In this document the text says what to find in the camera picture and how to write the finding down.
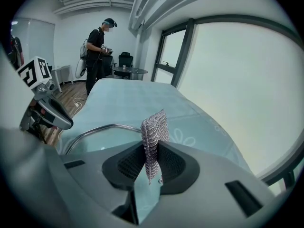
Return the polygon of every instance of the light blue fabric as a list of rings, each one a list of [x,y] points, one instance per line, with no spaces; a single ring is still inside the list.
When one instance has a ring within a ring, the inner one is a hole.
[[[202,109],[187,100],[169,84],[137,80],[102,79],[92,89],[85,106],[73,118],[74,126],[61,134],[59,154],[78,135],[107,124],[124,124],[140,128],[144,119],[164,109],[170,142],[180,143],[225,157],[251,172],[230,136]],[[140,133],[109,129],[81,140],[73,154],[111,148],[141,140]],[[144,168],[135,182],[139,220],[142,221],[158,201],[159,175],[149,186]]]

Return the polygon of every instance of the black slot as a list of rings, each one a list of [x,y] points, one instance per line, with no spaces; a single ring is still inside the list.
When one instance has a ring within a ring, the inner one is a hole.
[[[134,191],[130,191],[124,205],[119,206],[116,208],[112,214],[129,221],[135,225],[138,225],[138,217],[136,211],[136,203],[135,203],[135,194]]]
[[[64,165],[67,169],[70,169],[70,168],[73,168],[73,167],[76,167],[76,166],[79,166],[79,165],[83,165],[83,164],[85,164],[84,161],[77,160],[77,161],[72,161],[72,162],[65,163]]]
[[[263,205],[239,181],[235,180],[225,185],[247,217],[262,208]]]

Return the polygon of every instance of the person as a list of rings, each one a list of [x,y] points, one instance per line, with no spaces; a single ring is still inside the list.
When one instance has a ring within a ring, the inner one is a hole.
[[[11,35],[10,46],[11,46],[11,52],[9,53],[9,58],[12,65],[17,70],[19,67],[21,67],[24,64],[24,57],[23,57],[20,39],[18,37]]]
[[[109,28],[117,27],[116,22],[111,19],[105,19],[102,25],[98,29],[94,29],[87,40],[86,48],[88,49],[88,55],[86,59],[86,92],[90,94],[95,79],[97,80],[105,77],[105,71],[102,65],[102,56],[106,56],[109,53],[106,52],[104,46],[104,35],[105,32],[109,31]]]

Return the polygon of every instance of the white backpack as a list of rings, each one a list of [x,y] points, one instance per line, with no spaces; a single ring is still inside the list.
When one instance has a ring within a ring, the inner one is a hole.
[[[85,41],[83,42],[83,44],[80,47],[80,59],[87,58],[87,48],[86,48],[87,40],[88,39],[85,39]]]

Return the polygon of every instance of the gray knitted fabric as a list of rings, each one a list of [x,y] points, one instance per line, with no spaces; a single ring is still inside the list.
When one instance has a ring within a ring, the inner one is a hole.
[[[142,141],[146,154],[146,173],[151,184],[151,179],[157,174],[157,143],[159,140],[169,141],[167,116],[164,110],[145,119],[141,125]]]

